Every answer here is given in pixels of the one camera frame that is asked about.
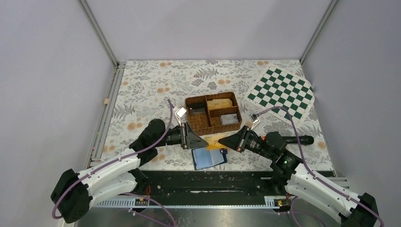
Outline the grey card stack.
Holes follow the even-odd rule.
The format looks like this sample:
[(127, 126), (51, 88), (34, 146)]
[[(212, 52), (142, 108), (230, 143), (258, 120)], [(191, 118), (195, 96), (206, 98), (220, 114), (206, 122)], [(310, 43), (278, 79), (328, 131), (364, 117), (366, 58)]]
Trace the grey card stack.
[(222, 125), (239, 123), (238, 115), (235, 113), (221, 115), (220, 120), (221, 120)]

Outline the aluminium frame rail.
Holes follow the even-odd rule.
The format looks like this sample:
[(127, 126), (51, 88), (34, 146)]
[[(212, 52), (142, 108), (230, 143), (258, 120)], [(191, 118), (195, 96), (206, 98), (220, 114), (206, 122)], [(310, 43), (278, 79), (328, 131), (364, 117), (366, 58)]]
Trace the aluminium frame rail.
[(117, 68), (88, 160), (89, 170), (102, 166), (103, 161), (123, 161), (127, 154), (134, 154), (129, 145), (156, 117), (157, 86), (152, 82), (158, 78), (158, 65), (157, 61), (127, 61)]

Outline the orange gold VIP card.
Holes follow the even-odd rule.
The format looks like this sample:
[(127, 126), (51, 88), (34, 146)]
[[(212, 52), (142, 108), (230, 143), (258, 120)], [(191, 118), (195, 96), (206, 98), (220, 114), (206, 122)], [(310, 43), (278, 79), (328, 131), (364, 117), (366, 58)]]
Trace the orange gold VIP card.
[(213, 150), (213, 149), (221, 149), (225, 148), (225, 145), (222, 145), (219, 143), (219, 140), (222, 138), (225, 138), (226, 134), (221, 133), (221, 134), (215, 134), (215, 135), (209, 135), (204, 137), (204, 140), (209, 144), (205, 149), (206, 150)]

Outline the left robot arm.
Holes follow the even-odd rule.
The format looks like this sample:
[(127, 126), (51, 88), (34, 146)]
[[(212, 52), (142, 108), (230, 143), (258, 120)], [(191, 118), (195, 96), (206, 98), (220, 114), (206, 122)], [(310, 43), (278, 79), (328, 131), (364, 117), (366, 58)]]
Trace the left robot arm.
[(113, 159), (86, 170), (63, 172), (51, 193), (55, 205), (53, 218), (70, 224), (81, 219), (97, 203), (115, 195), (131, 191), (142, 194), (147, 182), (131, 171), (156, 157), (158, 147), (170, 145), (196, 149), (207, 147), (208, 142), (187, 122), (169, 128), (161, 119), (153, 119), (138, 138)]

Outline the blue leather card holder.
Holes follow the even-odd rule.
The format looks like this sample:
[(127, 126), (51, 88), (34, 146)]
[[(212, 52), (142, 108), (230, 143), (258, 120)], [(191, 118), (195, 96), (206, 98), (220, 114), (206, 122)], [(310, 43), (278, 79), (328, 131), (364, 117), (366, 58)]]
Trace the blue leather card holder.
[(192, 160), (194, 170), (206, 169), (227, 162), (228, 150), (226, 148), (211, 149), (197, 148), (192, 149)]

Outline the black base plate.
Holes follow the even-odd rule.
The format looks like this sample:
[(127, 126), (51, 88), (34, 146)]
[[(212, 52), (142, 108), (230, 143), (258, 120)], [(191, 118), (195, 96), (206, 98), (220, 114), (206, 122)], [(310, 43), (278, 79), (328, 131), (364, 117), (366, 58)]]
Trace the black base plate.
[(263, 205), (266, 196), (286, 198), (271, 171), (136, 171), (131, 193), (149, 195), (164, 206)]

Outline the black marker orange cap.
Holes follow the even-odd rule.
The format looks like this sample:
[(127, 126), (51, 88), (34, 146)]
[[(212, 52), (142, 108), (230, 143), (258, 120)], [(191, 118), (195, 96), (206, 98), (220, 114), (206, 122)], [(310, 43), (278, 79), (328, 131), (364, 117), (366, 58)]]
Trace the black marker orange cap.
[[(295, 136), (285, 136), (280, 135), (266, 135), (262, 136), (261, 139), (269, 145), (281, 146), (283, 144), (297, 144), (298, 140)], [(301, 145), (312, 145), (314, 143), (314, 138), (312, 136), (300, 136), (299, 137)]]

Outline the green white chessboard mat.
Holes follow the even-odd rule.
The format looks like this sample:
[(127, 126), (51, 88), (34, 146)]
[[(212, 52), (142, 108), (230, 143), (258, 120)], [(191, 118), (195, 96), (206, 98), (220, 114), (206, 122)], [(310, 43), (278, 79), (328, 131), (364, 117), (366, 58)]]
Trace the green white chessboard mat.
[(314, 104), (314, 91), (309, 81), (288, 70), (270, 64), (244, 95), (259, 108), (286, 108), (295, 125), (301, 125)]

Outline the woven wicker divided basket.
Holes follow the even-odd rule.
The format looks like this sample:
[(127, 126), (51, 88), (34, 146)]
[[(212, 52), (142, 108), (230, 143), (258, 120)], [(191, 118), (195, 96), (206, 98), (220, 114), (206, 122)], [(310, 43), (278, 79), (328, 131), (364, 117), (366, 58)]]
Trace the woven wicker divided basket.
[[(193, 103), (205, 103), (213, 99), (231, 99), (233, 102), (233, 107), (209, 110), (207, 108), (205, 113), (200, 114), (189, 114), (188, 105)], [(190, 127), (198, 135), (209, 135), (216, 133), (223, 133), (229, 131), (236, 131), (240, 129), (242, 123), (242, 117), (240, 113), (239, 103), (234, 92), (223, 92), (219, 94), (212, 95), (202, 95), (193, 96), (185, 99), (185, 108), (188, 110), (187, 119)], [(220, 117), (225, 114), (237, 114), (239, 118), (239, 123), (222, 125)]]

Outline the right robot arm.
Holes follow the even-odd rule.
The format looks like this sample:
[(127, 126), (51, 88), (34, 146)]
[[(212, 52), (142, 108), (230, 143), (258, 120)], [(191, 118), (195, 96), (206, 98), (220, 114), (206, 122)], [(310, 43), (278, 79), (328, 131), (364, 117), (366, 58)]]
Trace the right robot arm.
[(278, 132), (258, 136), (244, 126), (237, 133), (219, 139), (219, 143), (237, 152), (251, 151), (271, 160), (271, 188), (285, 192), (324, 211), (343, 227), (373, 227), (379, 220), (375, 198), (359, 195), (311, 170), (300, 157), (287, 149), (287, 141)]

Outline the floral table mat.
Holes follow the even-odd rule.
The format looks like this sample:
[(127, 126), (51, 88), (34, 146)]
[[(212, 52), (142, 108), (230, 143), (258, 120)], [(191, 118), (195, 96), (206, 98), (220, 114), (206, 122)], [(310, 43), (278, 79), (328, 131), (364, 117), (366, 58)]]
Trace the floral table mat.
[(186, 113), (182, 121), (202, 138), (217, 140), (235, 133), (222, 124), (221, 115), (240, 114), (240, 126), (252, 126), (251, 115), (261, 113), (254, 128), (259, 136), (275, 131), (281, 136), (312, 136), (313, 144), (289, 144), (287, 149), (303, 157), (312, 170), (333, 173), (313, 91), (298, 60), (127, 61), (107, 135), (94, 159), (115, 158), (153, 119), (175, 127), (170, 105), (187, 108), (190, 102), (231, 98), (231, 108)]

